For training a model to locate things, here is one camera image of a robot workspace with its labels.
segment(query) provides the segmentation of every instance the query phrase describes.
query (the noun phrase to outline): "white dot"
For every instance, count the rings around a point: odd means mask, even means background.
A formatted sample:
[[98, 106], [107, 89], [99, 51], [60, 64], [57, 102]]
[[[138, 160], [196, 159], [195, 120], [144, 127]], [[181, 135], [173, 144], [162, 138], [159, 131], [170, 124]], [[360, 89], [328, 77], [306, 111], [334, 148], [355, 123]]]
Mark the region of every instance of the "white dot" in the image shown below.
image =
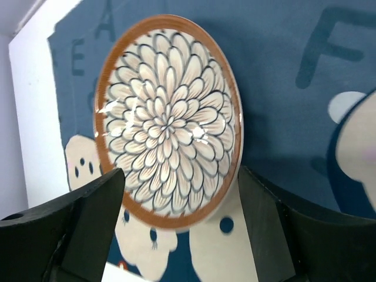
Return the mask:
[[342, 92], [335, 95], [328, 106], [330, 118], [333, 122], [340, 123], [348, 111], [364, 97], [364, 93], [356, 91]]

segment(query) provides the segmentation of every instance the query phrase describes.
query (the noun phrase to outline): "round plate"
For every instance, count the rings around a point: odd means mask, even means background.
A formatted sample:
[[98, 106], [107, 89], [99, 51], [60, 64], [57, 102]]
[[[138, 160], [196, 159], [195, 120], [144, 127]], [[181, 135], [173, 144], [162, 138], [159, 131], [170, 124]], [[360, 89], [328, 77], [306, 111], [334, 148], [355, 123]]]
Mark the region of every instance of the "round plate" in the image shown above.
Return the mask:
[[130, 213], [183, 229], [216, 210], [239, 168], [242, 111], [229, 63], [201, 27], [158, 15], [130, 28], [95, 103], [100, 163], [124, 170]]

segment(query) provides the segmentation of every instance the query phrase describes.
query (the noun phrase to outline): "black dot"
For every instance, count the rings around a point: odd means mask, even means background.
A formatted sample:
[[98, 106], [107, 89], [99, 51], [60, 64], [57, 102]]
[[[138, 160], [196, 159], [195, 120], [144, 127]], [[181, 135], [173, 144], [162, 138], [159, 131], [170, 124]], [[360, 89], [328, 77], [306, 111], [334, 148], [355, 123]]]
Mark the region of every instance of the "black dot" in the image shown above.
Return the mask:
[[89, 162], [89, 170], [90, 170], [90, 173], [93, 174], [94, 169], [93, 169], [93, 164], [92, 164], [92, 162]]
[[234, 229], [234, 221], [231, 217], [225, 216], [221, 219], [219, 228], [224, 234], [230, 234]]
[[154, 228], [150, 229], [150, 239], [152, 239], [153, 242], [157, 241], [157, 232]]
[[124, 221], [125, 222], [129, 221], [129, 212], [127, 210], [124, 210]]

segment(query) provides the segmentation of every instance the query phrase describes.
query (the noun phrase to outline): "floral patterned plate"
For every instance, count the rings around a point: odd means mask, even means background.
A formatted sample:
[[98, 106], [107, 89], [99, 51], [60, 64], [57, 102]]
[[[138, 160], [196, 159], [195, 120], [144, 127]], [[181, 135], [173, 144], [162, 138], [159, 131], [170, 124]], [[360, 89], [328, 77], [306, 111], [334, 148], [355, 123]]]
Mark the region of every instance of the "floral patterned plate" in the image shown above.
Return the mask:
[[100, 163], [123, 169], [130, 213], [185, 229], [218, 208], [241, 160], [242, 109], [229, 63], [201, 27], [158, 15], [130, 28], [95, 103]]

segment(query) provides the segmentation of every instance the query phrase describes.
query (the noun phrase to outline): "blue fabric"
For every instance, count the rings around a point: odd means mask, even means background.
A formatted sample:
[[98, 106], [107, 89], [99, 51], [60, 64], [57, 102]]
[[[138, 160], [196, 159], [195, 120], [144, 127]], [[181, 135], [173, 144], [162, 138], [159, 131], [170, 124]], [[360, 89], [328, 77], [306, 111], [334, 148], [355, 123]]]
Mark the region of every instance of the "blue fabric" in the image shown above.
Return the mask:
[[[314, 203], [373, 217], [361, 184], [338, 167], [341, 125], [328, 115], [336, 94], [375, 87], [376, 5], [369, 0], [83, 0], [49, 38], [63, 147], [76, 134], [94, 138], [93, 99], [106, 57], [122, 33], [156, 14], [193, 20], [229, 60], [243, 104], [244, 165]], [[115, 264], [116, 248], [114, 241]], [[180, 281], [179, 272], [199, 281], [189, 261], [189, 233], [178, 234], [161, 281]]]

